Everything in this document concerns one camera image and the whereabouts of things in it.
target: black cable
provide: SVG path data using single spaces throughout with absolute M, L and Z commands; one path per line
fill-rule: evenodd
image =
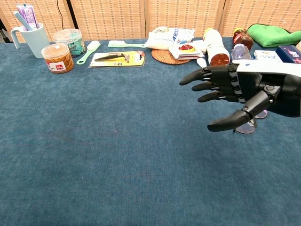
M 58 11 L 59 11 L 60 14 L 61 14 L 61 18 L 62 18 L 62 28 L 63 28 L 63 30 L 64 30 L 64 25 L 63 25 L 63 15 L 62 15 L 62 13 L 61 13 L 61 11 L 60 11 L 60 8 L 59 8 L 59 6 L 58 6 L 58 0 L 56 0 L 56 5 L 57 5 L 57 8 L 58 8 Z
M 5 33 L 2 31 L 2 28 L 0 28 L 0 35 L 2 35 L 3 40 L 5 41 L 5 43 L 11 43 L 11 41 L 9 40 L 9 38 L 6 37 Z
M 71 1 L 70 0 L 66 0 L 66 1 L 67 1 L 68 8 L 69 8 L 69 11 L 70 11 L 70 14 L 71 14 L 71 18 L 72 18 L 72 21 L 73 21 L 73 24 L 74 24 L 74 28 L 78 29 L 79 26 L 77 24 L 77 21 L 76 21 L 75 15 L 74 15 L 74 11 L 73 11 Z

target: toothpaste tube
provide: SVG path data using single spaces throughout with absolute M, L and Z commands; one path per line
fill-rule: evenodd
M 29 26 L 35 30 L 38 28 L 36 16 L 33 11 L 33 5 L 31 4 L 17 4 L 16 5 L 19 13 L 25 19 L 25 21 L 29 24 Z

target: scrubbing brush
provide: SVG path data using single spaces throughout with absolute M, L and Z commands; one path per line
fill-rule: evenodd
M 83 65 L 85 62 L 86 62 L 86 60 L 87 60 L 87 58 L 88 58 L 88 56 L 90 56 L 93 52 L 95 52 L 97 49 L 98 49 L 98 47 L 100 47 L 100 42 L 99 41 L 92 41 L 88 46 L 87 46 L 87 52 L 86 52 L 86 54 L 81 58 L 81 59 L 79 59 L 77 62 L 76 62 L 76 64 L 78 64 L 78 65 Z
M 114 48 L 139 47 L 139 48 L 145 48 L 144 44 L 127 44 L 124 41 L 119 41 L 119 40 L 109 41 L 108 47 L 114 47 Z

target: green handle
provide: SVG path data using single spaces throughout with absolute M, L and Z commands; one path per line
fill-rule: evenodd
M 93 53 L 93 51 L 87 50 L 86 54 L 81 59 L 79 59 L 76 62 L 76 64 L 77 65 L 83 65 L 86 62 L 87 58 L 91 55 L 91 53 Z

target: white robotic arm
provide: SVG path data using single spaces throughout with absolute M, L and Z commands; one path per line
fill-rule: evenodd
M 287 117 L 299 117 L 301 113 L 301 64 L 238 60 L 198 69 L 185 76 L 180 85 L 196 80 L 205 82 L 192 87 L 193 91 L 214 90 L 201 96 L 199 102 L 227 100 L 244 104 L 241 110 L 210 123 L 210 131 L 235 129 L 265 109 Z

